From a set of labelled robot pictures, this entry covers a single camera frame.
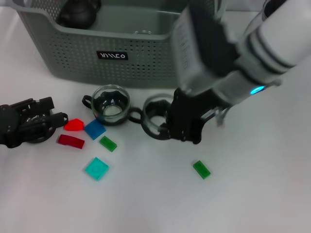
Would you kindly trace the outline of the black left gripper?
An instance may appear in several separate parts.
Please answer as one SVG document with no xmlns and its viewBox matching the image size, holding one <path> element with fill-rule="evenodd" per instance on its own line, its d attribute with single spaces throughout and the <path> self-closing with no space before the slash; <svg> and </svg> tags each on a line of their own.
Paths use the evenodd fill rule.
<svg viewBox="0 0 311 233">
<path fill-rule="evenodd" d="M 51 97 L 32 98 L 0 106 L 0 143 L 12 149 L 22 143 L 42 143 L 53 135 L 53 128 L 64 127 L 68 121 L 65 113 L 52 114 Z"/>
</svg>

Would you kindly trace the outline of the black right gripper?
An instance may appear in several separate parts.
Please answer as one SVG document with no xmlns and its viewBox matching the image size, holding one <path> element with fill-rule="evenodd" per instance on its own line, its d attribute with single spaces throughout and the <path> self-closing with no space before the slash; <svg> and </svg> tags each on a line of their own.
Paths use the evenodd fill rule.
<svg viewBox="0 0 311 233">
<path fill-rule="evenodd" d="M 168 110 L 167 122 L 157 126 L 157 140 L 177 139 L 199 144 L 206 120 L 202 115 L 219 106 L 219 98 L 211 90 L 197 96 L 189 96 L 176 89 Z"/>
</svg>

